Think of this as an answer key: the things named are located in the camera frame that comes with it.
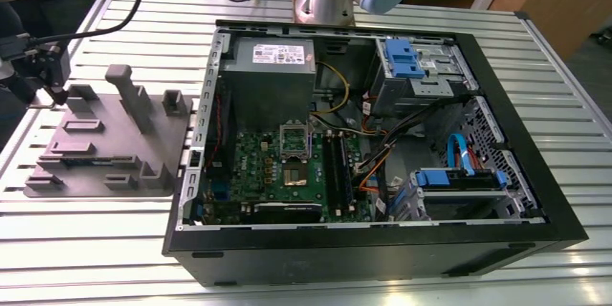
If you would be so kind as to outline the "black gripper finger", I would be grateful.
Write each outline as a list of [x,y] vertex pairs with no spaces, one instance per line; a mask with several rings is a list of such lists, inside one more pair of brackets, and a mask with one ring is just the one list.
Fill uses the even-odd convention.
[[46,67],[44,69],[45,91],[57,105],[64,105],[68,98],[68,91],[64,84],[68,80],[70,70],[68,67]]

